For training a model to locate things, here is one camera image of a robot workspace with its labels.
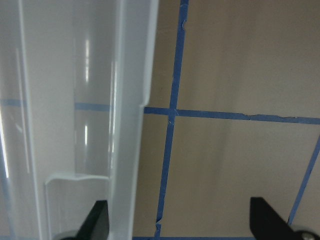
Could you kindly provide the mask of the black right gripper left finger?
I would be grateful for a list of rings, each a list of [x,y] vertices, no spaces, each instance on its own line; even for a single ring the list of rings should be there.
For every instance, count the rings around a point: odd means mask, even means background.
[[[97,200],[74,238],[76,240],[107,240],[109,233],[108,201]]]

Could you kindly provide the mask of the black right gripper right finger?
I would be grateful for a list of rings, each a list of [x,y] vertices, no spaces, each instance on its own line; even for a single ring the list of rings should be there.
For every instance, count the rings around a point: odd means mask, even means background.
[[[256,240],[297,240],[291,227],[263,197],[250,198],[250,231]]]

